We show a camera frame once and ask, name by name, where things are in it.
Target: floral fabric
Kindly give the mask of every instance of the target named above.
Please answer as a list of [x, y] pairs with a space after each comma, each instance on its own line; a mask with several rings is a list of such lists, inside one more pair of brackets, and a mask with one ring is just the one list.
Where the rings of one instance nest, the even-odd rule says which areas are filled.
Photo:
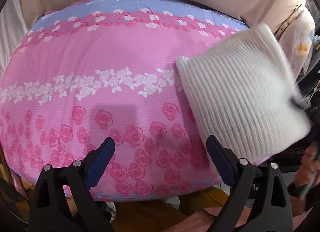
[[91, 190], [96, 199], [150, 200], [220, 183], [175, 59], [244, 29], [176, 0], [83, 0], [43, 16], [1, 84], [8, 165], [36, 182], [45, 164], [68, 166], [110, 136], [116, 151]]

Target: ribbed knit texture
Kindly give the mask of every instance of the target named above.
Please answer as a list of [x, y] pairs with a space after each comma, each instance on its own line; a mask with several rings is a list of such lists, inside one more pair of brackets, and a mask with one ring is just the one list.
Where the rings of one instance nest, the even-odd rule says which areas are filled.
[[182, 85], [205, 141], [250, 162], [272, 156], [310, 130], [290, 99], [295, 90], [287, 59], [266, 24], [241, 31], [196, 58], [179, 57]]

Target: rose pattern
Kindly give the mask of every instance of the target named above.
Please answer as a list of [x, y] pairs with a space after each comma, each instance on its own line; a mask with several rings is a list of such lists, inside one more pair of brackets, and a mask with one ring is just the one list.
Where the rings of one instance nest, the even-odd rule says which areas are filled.
[[168, 169], [164, 175], [164, 178], [169, 184], [175, 184], [180, 180], [181, 177], [178, 171]]
[[130, 164], [130, 168], [128, 169], [128, 174], [134, 180], [142, 179], [145, 175], [145, 169], [143, 167], [139, 167], [136, 163]]
[[72, 119], [76, 125], [80, 125], [82, 121], [87, 119], [87, 111], [80, 106], [74, 106], [72, 111]]
[[86, 144], [86, 146], [85, 146], [84, 154], [87, 155], [90, 151], [96, 150], [96, 149], [97, 149], [97, 148], [96, 148], [94, 145], [88, 143], [88, 144]]
[[157, 141], [147, 138], [146, 142], [144, 143], [144, 149], [149, 153], [156, 153], [159, 150], [159, 144]]
[[77, 138], [81, 144], [85, 144], [90, 140], [90, 131], [84, 127], [80, 127], [77, 133]]
[[19, 126], [18, 126], [18, 135], [19, 136], [22, 136], [23, 130], [24, 130], [24, 126], [23, 126], [22, 123], [20, 123]]
[[170, 195], [173, 194], [173, 188], [170, 186], [165, 186], [162, 185], [157, 189], [157, 194], [161, 197], [161, 198], [167, 198]]
[[156, 164], [160, 167], [168, 168], [171, 166], [172, 157], [167, 150], [161, 150], [156, 154]]
[[38, 164], [37, 164], [37, 166], [38, 166], [39, 171], [42, 171], [42, 168], [43, 168], [43, 166], [44, 166], [44, 162], [43, 162], [42, 159], [38, 159]]
[[192, 189], [192, 185], [186, 181], [179, 184], [176, 189], [180, 194], [187, 194]]
[[34, 155], [30, 155], [29, 157], [31, 168], [35, 168], [37, 166], [37, 159]]
[[161, 139], [167, 135], [166, 126], [159, 122], [151, 122], [150, 133], [156, 138]]
[[25, 129], [25, 136], [26, 136], [26, 140], [31, 139], [31, 131], [30, 131], [30, 127], [26, 127]]
[[26, 149], [22, 149], [22, 158], [25, 162], [29, 160], [28, 152]]
[[66, 153], [66, 155], [62, 157], [63, 166], [69, 166], [74, 160], [75, 158], [73, 157], [72, 153]]
[[59, 143], [60, 134], [57, 130], [51, 128], [48, 134], [48, 142], [50, 147], [55, 147]]
[[139, 180], [134, 187], [134, 192], [140, 197], [148, 196], [153, 193], [153, 187], [151, 184]]
[[43, 131], [40, 135], [40, 144], [45, 145], [48, 142], [48, 137], [45, 134], [45, 131]]
[[185, 136], [185, 129], [179, 123], [174, 123], [173, 127], [171, 128], [171, 132], [176, 139], [183, 138]]
[[41, 115], [38, 115], [38, 117], [36, 119], [36, 123], [35, 123], [37, 131], [41, 131], [41, 129], [44, 126], [44, 122], [45, 122], [44, 117]]
[[60, 155], [62, 155], [62, 154], [64, 154], [64, 153], [65, 153], [66, 148], [65, 148], [65, 146], [64, 146], [64, 144], [63, 144], [63, 143], [59, 143], [59, 144], [58, 144], [57, 151], [58, 151], [58, 153], [59, 153]]
[[115, 181], [123, 181], [128, 177], [127, 169], [117, 163], [112, 165], [109, 172]]
[[73, 134], [72, 134], [72, 128], [62, 124], [61, 130], [60, 130], [60, 139], [64, 143], [68, 143], [70, 140], [72, 140]]
[[60, 159], [61, 159], [61, 156], [58, 153], [58, 151], [52, 150], [51, 158], [50, 158], [52, 166], [57, 166], [60, 163]]
[[194, 168], [204, 168], [209, 165], [207, 155], [199, 152], [193, 152], [189, 157], [189, 162]]
[[143, 131], [141, 128], [128, 126], [126, 128], [124, 138], [132, 147], [136, 147], [143, 143], [146, 137], [143, 135]]
[[113, 116], [104, 110], [99, 110], [96, 114], [95, 121], [101, 130], [106, 130], [113, 124]]
[[31, 118], [32, 118], [32, 111], [27, 110], [27, 113], [25, 115], [25, 121], [27, 125], [30, 124]]
[[180, 152], [174, 153], [172, 161], [177, 166], [177, 168], [182, 168], [187, 164], [187, 159]]
[[130, 184], [119, 181], [116, 183], [116, 191], [119, 192], [122, 197], [127, 197], [133, 193], [133, 188]]
[[34, 153], [36, 158], [41, 158], [41, 148], [39, 145], [36, 145]]
[[135, 156], [135, 161], [138, 163], [139, 166], [147, 166], [151, 163], [151, 157], [143, 149], [138, 149]]
[[180, 148], [181, 150], [185, 153], [192, 153], [193, 152], [193, 147], [192, 144], [190, 142], [190, 139], [184, 138], [180, 144]]
[[29, 149], [31, 153], [33, 152], [33, 142], [31, 140], [27, 142], [27, 149]]
[[4, 119], [7, 121], [7, 123], [9, 123], [9, 121], [11, 119], [11, 114], [8, 111], [5, 113]]
[[17, 130], [16, 130], [16, 124], [12, 124], [12, 127], [11, 127], [11, 133], [12, 133], [12, 136], [16, 136], [17, 135]]
[[11, 133], [12, 133], [12, 125], [11, 125], [11, 124], [8, 125], [7, 133], [8, 133], [8, 134], [11, 134]]
[[110, 130], [109, 136], [115, 141], [116, 146], [122, 145], [124, 142], [124, 135], [122, 134], [122, 132], [120, 132], [116, 129]]
[[169, 121], [174, 121], [180, 114], [179, 107], [169, 102], [165, 102], [162, 107], [162, 113]]

